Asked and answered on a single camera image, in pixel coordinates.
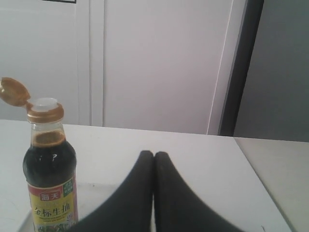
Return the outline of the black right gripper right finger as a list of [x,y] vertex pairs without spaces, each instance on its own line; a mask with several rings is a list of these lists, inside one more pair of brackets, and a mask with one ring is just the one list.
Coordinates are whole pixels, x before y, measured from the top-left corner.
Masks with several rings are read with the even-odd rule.
[[157,232],[240,232],[186,184],[168,153],[154,157],[154,218]]

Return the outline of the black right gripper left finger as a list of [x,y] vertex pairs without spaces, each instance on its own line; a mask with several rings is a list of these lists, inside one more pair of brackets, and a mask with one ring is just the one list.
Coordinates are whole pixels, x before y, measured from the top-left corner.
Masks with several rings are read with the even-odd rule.
[[117,190],[70,232],[149,232],[153,206],[154,155],[141,151]]

